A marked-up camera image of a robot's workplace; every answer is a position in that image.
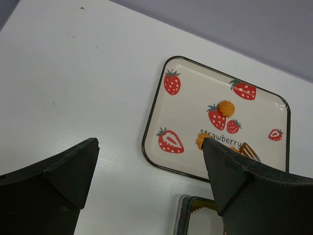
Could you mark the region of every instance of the white table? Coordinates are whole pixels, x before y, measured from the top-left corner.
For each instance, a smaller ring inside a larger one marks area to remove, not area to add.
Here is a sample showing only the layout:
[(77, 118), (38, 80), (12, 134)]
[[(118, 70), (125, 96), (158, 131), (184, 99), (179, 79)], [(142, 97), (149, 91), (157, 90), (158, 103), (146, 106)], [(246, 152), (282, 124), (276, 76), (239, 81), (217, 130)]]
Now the white table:
[(0, 32), (0, 174), (97, 137), (75, 234), (171, 234), (182, 194), (212, 198), (209, 184), (154, 168), (141, 153), (161, 69), (173, 55), (284, 97), (290, 170), (313, 177), (313, 84), (107, 0), (23, 0)]

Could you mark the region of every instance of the small cookie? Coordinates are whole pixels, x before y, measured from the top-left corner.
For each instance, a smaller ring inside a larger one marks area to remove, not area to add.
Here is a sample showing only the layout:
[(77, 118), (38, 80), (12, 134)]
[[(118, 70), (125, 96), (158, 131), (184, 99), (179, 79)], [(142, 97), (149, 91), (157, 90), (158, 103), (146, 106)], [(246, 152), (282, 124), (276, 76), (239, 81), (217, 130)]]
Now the small cookie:
[(210, 136), (208, 133), (200, 133), (199, 134), (199, 137), (196, 140), (196, 144), (198, 145), (198, 148), (200, 150), (203, 150), (202, 144), (203, 144), (204, 138), (212, 138), (212, 136)]
[(227, 100), (219, 103), (220, 112), (224, 117), (230, 118), (235, 113), (235, 105)]

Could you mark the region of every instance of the rectangular tray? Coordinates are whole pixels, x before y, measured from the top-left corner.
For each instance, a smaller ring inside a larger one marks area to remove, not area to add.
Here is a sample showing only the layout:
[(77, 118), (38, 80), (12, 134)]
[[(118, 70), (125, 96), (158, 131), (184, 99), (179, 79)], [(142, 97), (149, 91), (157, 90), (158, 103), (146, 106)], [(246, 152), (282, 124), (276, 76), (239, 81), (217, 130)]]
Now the rectangular tray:
[[(209, 111), (223, 100), (234, 104), (231, 117)], [(288, 172), (290, 118), (290, 108), (279, 95), (175, 56), (163, 67), (142, 151), (158, 168), (209, 182), (203, 152), (196, 145), (199, 133), (207, 132), (228, 147), (239, 149), (247, 142), (262, 163)], [(241, 129), (233, 133), (235, 121)]]

